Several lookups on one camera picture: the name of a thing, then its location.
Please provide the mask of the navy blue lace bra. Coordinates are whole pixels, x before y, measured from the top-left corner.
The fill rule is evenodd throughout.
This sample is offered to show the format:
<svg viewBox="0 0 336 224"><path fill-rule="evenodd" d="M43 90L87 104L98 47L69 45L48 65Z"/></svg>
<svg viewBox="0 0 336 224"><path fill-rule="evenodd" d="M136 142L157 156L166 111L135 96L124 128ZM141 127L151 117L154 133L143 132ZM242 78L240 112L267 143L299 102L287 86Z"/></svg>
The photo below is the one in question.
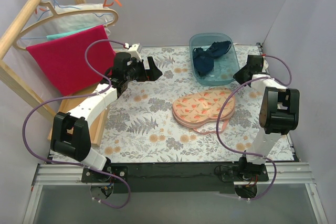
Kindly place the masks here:
<svg viewBox="0 0 336 224"><path fill-rule="evenodd" d="M227 54L232 47L230 41L213 42L209 48L193 49L193 65L200 76L209 74L214 69L214 60Z"/></svg>

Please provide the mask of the peach floral mesh laundry bag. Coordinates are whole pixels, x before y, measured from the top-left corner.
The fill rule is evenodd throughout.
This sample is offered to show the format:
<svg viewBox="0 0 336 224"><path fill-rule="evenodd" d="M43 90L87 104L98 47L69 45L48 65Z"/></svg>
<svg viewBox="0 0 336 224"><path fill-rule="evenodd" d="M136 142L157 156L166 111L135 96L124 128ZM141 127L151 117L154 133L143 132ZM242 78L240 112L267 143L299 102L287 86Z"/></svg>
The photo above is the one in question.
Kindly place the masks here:
<svg viewBox="0 0 336 224"><path fill-rule="evenodd" d="M230 97L231 94L228 88L216 87L185 95L173 102L173 116L179 124L203 135L215 133L202 127L220 119L218 131L221 133L235 112L236 99Z"/></svg>

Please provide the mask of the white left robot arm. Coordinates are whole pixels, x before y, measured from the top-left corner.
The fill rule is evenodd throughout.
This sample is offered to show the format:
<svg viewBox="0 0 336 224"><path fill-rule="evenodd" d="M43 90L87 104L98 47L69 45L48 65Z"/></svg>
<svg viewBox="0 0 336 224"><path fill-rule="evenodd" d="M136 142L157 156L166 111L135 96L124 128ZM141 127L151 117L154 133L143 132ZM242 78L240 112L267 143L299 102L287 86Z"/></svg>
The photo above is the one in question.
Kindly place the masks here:
<svg viewBox="0 0 336 224"><path fill-rule="evenodd" d="M93 175L98 181L108 181L112 175L111 168L107 166L110 161L92 148L90 127L101 112L121 96L129 82L156 81L162 76L154 59L148 57L147 60L148 68L142 59L129 52L117 53L113 66L102 75L94 92L67 113L56 114L51 150L93 168Z"/></svg>

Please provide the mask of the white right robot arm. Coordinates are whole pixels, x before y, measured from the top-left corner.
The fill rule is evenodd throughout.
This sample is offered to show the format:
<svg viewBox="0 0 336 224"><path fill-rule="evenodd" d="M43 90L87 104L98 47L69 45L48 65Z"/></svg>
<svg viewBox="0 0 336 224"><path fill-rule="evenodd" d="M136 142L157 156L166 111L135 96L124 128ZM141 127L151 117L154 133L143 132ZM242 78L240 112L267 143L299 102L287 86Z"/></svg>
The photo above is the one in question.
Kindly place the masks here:
<svg viewBox="0 0 336 224"><path fill-rule="evenodd" d="M285 87L264 71L261 55L248 55L246 65L234 79L263 94L259 112L260 129L251 146L238 161L237 173L248 181L265 171L266 157L277 141L298 126L300 92Z"/></svg>

